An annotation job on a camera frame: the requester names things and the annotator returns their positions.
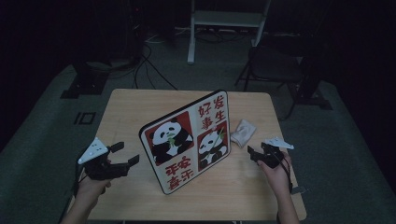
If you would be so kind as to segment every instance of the chair seat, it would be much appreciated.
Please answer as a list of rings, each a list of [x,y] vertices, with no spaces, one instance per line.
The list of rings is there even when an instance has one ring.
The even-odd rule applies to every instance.
[[[304,77],[295,57],[263,46],[250,49],[252,56],[248,72],[258,80],[296,83]]]

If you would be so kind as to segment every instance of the dark background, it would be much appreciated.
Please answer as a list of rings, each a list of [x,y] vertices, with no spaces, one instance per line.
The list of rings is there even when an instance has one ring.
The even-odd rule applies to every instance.
[[[197,0],[197,8],[261,11],[257,1]],[[319,35],[330,51],[318,76],[336,86],[396,192],[396,1],[275,0],[265,31]],[[134,27],[170,42],[190,26],[190,1],[1,1],[1,144],[18,130],[52,79],[76,57],[105,62],[138,55]]]

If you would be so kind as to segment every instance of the light wood table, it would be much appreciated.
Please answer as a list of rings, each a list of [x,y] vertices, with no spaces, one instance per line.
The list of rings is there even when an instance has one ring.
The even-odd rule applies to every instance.
[[[125,148],[110,153],[112,163],[140,154],[128,176],[112,181],[89,219],[100,220],[274,220],[276,198],[247,146],[232,143],[231,154],[170,195],[163,194],[138,133],[145,124],[187,105],[208,91],[114,90],[97,137]],[[247,145],[260,149],[264,138],[282,137],[271,98],[266,93],[228,92],[230,131],[241,119],[257,127]],[[291,169],[291,181],[297,186]],[[292,196],[299,219],[306,212],[300,194]]]

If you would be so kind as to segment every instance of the panda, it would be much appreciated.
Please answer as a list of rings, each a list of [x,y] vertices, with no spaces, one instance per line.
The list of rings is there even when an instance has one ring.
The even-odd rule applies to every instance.
[[[221,130],[214,131],[207,134],[198,148],[199,152],[199,165],[204,169],[210,163],[216,162],[226,152],[227,146],[223,143]]]
[[[181,127],[177,118],[162,124],[149,138],[152,139],[151,151],[157,163],[171,160],[190,148],[193,142],[192,136]]]

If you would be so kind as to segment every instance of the black chair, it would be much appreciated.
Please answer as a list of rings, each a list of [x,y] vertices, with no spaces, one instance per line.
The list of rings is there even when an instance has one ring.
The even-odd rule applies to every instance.
[[[257,47],[250,49],[248,61],[235,86],[240,80],[245,80],[244,91],[248,89],[249,81],[279,82],[278,89],[287,84],[293,99],[292,105],[286,117],[278,118],[287,119],[303,98],[304,81],[310,75],[312,64],[323,54],[323,46],[321,41],[312,36],[265,35]]]

